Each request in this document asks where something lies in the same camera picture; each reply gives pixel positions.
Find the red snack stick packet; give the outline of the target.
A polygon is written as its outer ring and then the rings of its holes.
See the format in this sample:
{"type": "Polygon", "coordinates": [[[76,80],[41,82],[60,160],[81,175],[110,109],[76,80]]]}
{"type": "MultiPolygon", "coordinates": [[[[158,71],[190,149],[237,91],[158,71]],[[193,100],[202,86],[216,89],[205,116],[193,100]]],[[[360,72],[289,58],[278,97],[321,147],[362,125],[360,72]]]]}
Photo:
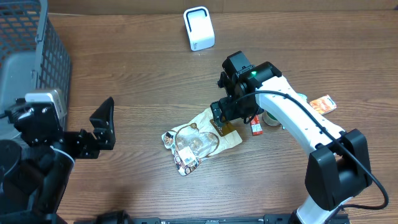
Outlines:
{"type": "Polygon", "coordinates": [[[253,136],[259,136],[263,134],[263,130],[261,128],[261,121],[258,115],[255,115],[255,117],[251,120],[250,126],[253,136]]]}

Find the green lid jar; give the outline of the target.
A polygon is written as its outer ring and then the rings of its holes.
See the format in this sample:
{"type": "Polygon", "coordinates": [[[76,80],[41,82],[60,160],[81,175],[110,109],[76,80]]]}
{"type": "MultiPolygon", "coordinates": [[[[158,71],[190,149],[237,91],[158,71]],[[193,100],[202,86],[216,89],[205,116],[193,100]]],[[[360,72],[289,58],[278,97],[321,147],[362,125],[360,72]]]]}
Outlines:
{"type": "Polygon", "coordinates": [[[263,112],[262,119],[269,126],[279,126],[280,125],[280,122],[273,115],[271,115],[268,111],[263,112]]]}

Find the teal snack packet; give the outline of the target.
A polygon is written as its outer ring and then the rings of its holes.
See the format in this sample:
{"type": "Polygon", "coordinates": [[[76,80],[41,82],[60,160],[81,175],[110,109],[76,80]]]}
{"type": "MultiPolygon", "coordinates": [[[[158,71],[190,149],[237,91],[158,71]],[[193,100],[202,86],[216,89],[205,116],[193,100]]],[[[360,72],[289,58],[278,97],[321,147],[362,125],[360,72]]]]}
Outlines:
{"type": "Polygon", "coordinates": [[[303,99],[304,102],[308,102],[308,97],[302,93],[297,93],[299,97],[301,97],[301,99],[303,99]]]}

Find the beige nut snack pouch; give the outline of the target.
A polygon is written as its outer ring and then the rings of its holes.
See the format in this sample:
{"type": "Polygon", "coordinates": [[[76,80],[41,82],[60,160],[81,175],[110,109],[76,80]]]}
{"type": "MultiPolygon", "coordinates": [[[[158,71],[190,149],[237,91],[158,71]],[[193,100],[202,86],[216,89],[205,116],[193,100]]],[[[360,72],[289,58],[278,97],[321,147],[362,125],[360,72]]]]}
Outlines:
{"type": "Polygon", "coordinates": [[[206,159],[242,143],[231,123],[219,127],[210,108],[196,115],[189,123],[163,133],[161,139],[171,150],[180,175],[192,173],[206,159]]]}

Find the orange small carton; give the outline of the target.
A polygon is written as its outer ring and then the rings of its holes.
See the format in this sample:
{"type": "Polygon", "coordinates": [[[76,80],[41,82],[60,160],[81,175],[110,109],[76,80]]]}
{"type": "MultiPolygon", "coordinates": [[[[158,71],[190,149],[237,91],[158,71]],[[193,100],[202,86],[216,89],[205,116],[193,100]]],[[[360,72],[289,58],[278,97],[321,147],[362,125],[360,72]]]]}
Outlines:
{"type": "Polygon", "coordinates": [[[312,100],[309,104],[321,115],[327,114],[337,109],[337,105],[332,100],[330,95],[325,95],[316,100],[312,100]]]}

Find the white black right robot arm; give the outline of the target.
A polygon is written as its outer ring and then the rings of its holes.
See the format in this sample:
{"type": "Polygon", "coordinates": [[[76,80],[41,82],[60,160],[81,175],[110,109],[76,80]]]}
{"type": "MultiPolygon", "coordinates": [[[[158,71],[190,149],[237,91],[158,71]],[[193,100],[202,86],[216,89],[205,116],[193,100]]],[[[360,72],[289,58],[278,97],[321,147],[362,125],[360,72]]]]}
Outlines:
{"type": "Polygon", "coordinates": [[[349,223],[340,210],[372,183],[365,136],[357,129],[346,132],[324,118],[270,62],[255,66],[238,51],[222,67],[218,86],[227,95],[210,106],[213,124],[221,129],[234,119],[248,123],[257,114],[270,113],[308,156],[308,198],[291,215],[280,218],[285,223],[349,223]]]}

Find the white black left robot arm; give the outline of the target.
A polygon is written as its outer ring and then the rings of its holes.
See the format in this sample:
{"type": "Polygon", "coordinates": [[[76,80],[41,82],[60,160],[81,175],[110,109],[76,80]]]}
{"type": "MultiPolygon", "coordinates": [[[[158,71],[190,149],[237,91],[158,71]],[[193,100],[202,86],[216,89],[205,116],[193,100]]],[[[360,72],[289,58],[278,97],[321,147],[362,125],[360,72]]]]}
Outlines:
{"type": "Polygon", "coordinates": [[[1,141],[1,223],[64,223],[57,210],[77,159],[96,159],[115,142],[114,100],[90,116],[89,133],[64,131],[55,103],[19,98],[4,116],[28,145],[1,141]]]}

